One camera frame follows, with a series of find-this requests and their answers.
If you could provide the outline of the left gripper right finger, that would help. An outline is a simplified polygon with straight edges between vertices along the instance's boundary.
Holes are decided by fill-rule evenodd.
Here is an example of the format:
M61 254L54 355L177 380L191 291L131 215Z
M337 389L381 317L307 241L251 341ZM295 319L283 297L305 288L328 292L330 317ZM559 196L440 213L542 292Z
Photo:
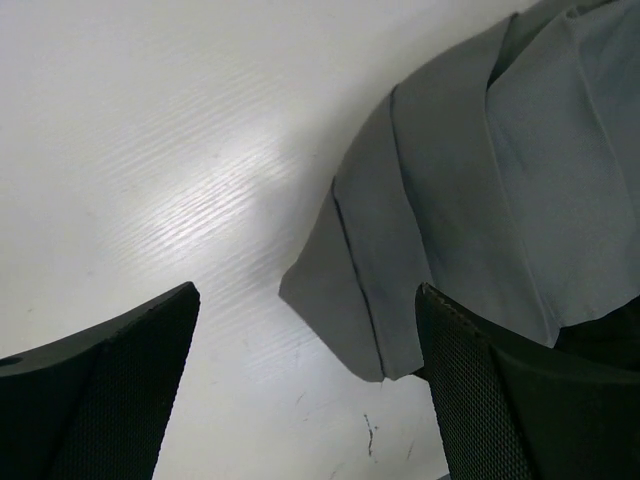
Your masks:
M566 327L546 347L430 285L416 321L453 479L635 479L639 304Z

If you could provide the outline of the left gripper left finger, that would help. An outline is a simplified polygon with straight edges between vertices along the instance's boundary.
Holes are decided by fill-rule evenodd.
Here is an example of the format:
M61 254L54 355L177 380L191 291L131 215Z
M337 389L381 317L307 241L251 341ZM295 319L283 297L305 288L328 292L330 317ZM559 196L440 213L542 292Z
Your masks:
M191 282L1 361L4 479L150 479L200 307Z

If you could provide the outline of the grey pleated skirt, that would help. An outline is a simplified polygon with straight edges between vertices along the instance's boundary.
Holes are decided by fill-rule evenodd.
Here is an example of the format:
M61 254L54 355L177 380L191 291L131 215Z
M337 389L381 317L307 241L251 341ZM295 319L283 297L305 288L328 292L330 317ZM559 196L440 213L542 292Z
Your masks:
M639 294L639 5L541 1L396 85L280 298L360 378L421 368L427 283L546 346Z

